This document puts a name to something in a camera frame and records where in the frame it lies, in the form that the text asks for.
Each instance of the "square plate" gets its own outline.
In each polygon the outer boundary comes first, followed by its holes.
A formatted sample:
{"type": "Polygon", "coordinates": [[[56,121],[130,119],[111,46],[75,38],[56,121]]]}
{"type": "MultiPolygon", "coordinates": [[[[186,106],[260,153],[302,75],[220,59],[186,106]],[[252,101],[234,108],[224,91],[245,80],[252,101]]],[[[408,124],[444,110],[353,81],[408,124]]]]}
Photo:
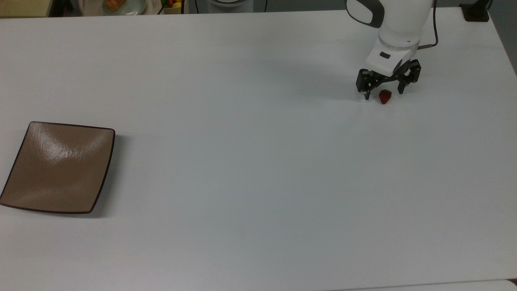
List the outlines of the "square plate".
{"type": "Polygon", "coordinates": [[[31,122],[0,204],[53,213],[90,213],[110,165],[115,131],[31,122]]]}

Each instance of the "black cable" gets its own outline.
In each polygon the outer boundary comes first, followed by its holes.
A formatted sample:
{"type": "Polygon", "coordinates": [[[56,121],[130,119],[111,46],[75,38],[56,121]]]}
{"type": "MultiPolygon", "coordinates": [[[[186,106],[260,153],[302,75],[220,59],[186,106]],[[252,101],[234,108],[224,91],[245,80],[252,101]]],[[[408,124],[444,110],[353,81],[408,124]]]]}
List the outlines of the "black cable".
{"type": "Polygon", "coordinates": [[[436,2],[437,2],[437,0],[434,0],[434,4],[433,4],[433,27],[434,27],[434,38],[436,39],[436,42],[432,45],[419,46],[418,47],[419,50],[436,47],[438,45],[438,30],[436,29],[436,2]]]}
{"type": "Polygon", "coordinates": [[[160,9],[160,11],[158,12],[158,15],[160,15],[160,13],[163,11],[164,7],[165,7],[165,3],[167,2],[167,0],[165,0],[165,2],[162,3],[162,8],[160,9]]]}

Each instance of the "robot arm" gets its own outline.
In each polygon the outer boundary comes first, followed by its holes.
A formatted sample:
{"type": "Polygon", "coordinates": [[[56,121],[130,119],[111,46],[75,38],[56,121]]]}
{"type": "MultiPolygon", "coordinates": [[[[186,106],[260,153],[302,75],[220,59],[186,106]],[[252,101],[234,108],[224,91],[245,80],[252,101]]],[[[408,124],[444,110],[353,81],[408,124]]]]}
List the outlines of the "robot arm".
{"type": "Polygon", "coordinates": [[[378,38],[366,59],[369,70],[361,70],[357,80],[357,89],[365,92],[367,99],[371,89],[383,82],[398,80],[401,83],[399,93],[402,94],[406,85],[418,80],[420,65],[417,60],[411,60],[420,44],[422,30],[433,2],[434,0],[346,1],[348,14],[353,19],[379,28],[378,38]],[[413,73],[411,78],[405,76],[408,70],[413,73]]]}

